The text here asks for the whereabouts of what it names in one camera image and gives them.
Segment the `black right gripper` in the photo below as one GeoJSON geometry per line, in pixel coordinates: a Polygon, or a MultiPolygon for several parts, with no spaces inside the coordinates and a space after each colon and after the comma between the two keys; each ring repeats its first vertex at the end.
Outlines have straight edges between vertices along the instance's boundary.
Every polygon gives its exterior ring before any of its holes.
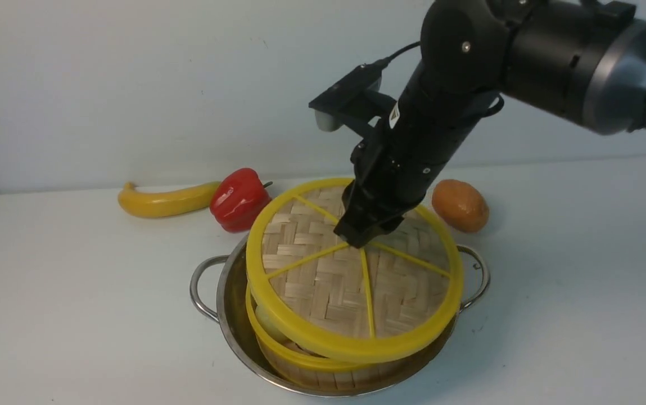
{"type": "Polygon", "coordinates": [[[441,165],[426,164],[417,154],[397,155],[376,136],[359,142],[351,163],[354,179],[344,189],[344,214],[333,232],[356,248],[397,229],[441,172],[441,165]]]}

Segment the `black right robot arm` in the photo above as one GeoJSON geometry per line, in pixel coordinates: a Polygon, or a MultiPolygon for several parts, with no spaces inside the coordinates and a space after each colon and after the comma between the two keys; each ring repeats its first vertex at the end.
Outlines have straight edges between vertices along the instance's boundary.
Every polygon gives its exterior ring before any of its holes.
{"type": "Polygon", "coordinates": [[[393,232],[502,96],[601,136],[646,130],[646,20],[610,1],[435,1],[421,60],[351,156],[334,233],[360,248],[393,232]]]}

